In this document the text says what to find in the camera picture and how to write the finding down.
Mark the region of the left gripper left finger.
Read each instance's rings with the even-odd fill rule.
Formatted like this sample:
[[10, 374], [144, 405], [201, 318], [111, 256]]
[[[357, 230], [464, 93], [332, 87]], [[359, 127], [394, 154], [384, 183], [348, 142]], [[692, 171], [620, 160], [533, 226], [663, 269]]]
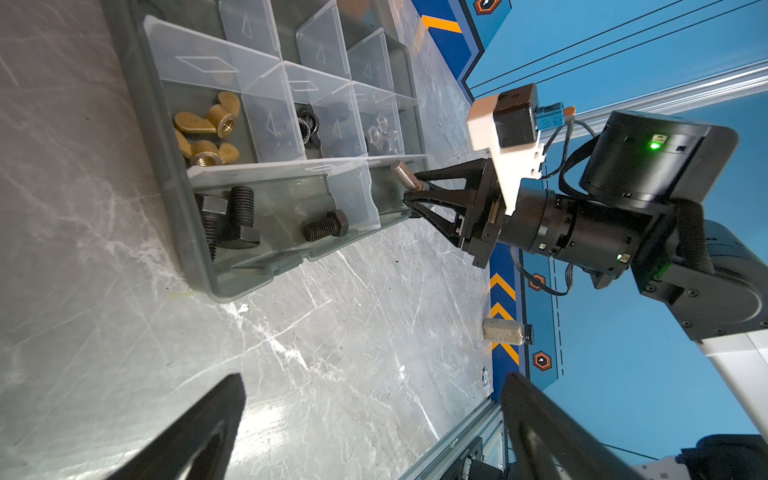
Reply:
[[222, 479], [246, 402], [242, 376], [230, 374], [206, 393], [112, 479]]

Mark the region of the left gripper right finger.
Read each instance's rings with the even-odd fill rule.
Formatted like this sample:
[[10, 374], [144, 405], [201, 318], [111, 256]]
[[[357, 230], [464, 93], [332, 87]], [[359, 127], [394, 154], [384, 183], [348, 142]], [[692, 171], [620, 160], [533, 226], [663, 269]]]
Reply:
[[634, 479], [636, 471], [543, 394], [525, 376], [511, 373], [501, 410], [520, 479]]

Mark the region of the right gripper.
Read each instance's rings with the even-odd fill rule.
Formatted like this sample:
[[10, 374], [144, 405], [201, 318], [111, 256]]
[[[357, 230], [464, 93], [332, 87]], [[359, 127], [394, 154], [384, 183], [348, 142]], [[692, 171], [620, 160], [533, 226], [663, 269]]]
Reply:
[[404, 203], [453, 246], [487, 266], [504, 244], [579, 267], [593, 286], [605, 288], [628, 268], [651, 224], [649, 214], [576, 199], [553, 190], [523, 187], [512, 215], [502, 212], [498, 176], [489, 158], [422, 171], [427, 183], [464, 180], [464, 190], [404, 194]]

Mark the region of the black hex bolt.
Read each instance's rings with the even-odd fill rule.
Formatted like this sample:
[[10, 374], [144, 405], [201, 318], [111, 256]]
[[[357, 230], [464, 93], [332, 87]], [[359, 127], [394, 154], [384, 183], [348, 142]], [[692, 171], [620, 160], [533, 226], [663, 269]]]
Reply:
[[227, 249], [249, 249], [260, 245], [261, 236], [254, 227], [254, 192], [247, 186], [234, 186], [229, 192], [228, 224], [221, 246]]
[[214, 261], [227, 220], [228, 201], [223, 197], [204, 194], [196, 194], [195, 200], [199, 209], [210, 259]]
[[341, 210], [333, 210], [322, 219], [309, 222], [302, 226], [302, 235], [308, 242], [315, 242], [326, 237], [340, 238], [346, 236], [349, 230], [349, 220]]

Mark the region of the black wing nut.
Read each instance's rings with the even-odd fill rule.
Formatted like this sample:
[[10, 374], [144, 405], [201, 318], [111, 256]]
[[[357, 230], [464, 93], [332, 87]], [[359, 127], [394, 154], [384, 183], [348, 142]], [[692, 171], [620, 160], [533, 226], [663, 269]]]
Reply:
[[304, 147], [320, 150], [319, 118], [308, 104], [297, 104], [296, 115]]

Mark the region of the brass wing nut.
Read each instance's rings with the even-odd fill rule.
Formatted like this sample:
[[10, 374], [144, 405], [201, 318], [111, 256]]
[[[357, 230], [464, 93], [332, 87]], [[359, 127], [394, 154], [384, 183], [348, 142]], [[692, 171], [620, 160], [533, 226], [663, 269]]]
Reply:
[[240, 151], [231, 143], [222, 142], [217, 146], [209, 140], [190, 142], [178, 129], [175, 135], [179, 150], [190, 166], [230, 165], [240, 158]]
[[174, 116], [173, 122], [181, 133], [216, 135], [218, 138], [225, 139], [235, 130], [240, 111], [239, 96], [233, 92], [221, 91], [217, 95], [217, 102], [210, 107], [205, 116], [183, 111]]

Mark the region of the silver hex bolt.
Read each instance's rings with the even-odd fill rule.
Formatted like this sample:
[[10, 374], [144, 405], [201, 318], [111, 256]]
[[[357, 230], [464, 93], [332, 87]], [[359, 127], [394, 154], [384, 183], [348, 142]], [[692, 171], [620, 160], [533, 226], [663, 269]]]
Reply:
[[418, 179], [403, 161], [393, 163], [391, 170], [408, 192], [424, 191], [427, 188], [426, 183]]

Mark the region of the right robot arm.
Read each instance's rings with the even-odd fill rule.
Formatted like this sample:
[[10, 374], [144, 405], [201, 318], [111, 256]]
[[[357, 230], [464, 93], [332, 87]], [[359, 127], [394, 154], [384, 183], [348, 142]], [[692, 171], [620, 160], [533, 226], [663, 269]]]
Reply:
[[595, 288], [631, 272], [767, 429], [767, 267], [703, 200], [739, 142], [731, 128], [616, 110], [563, 169], [577, 186], [527, 188], [486, 158], [418, 174], [404, 203], [485, 266], [497, 244], [563, 261]]

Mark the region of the grey plastic organizer box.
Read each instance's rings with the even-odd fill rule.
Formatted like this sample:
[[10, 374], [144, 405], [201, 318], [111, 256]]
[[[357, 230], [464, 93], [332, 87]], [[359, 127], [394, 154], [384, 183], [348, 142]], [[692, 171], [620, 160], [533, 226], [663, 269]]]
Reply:
[[[226, 303], [409, 217], [391, 165], [427, 165], [411, 59], [373, 13], [344, 1], [106, 1], [102, 9], [192, 289]], [[182, 134], [231, 143], [240, 158], [190, 166], [173, 118], [205, 116], [221, 91], [240, 98], [233, 133]], [[347, 121], [329, 116], [334, 102], [349, 104]], [[319, 118], [320, 150], [304, 147], [297, 104]], [[403, 153], [368, 152], [378, 114], [395, 123]], [[195, 195], [229, 204], [241, 185], [254, 192], [260, 245], [222, 247], [227, 214], [211, 261]], [[347, 235], [306, 241], [302, 226], [333, 210], [348, 217]]]

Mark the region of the aluminium rail frame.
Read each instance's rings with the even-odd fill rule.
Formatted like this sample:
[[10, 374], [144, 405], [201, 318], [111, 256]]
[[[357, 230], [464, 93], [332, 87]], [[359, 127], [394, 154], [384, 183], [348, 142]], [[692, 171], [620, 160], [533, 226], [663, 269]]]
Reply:
[[400, 479], [505, 479], [509, 464], [501, 406], [486, 399]]

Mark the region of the right aluminium corner post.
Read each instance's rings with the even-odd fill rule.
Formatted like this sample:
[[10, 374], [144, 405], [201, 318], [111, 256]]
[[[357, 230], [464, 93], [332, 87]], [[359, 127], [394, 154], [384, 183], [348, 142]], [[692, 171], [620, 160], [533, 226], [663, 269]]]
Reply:
[[767, 60], [662, 89], [601, 108], [577, 113], [575, 118], [595, 132], [601, 130], [614, 110], [676, 115], [767, 90]]

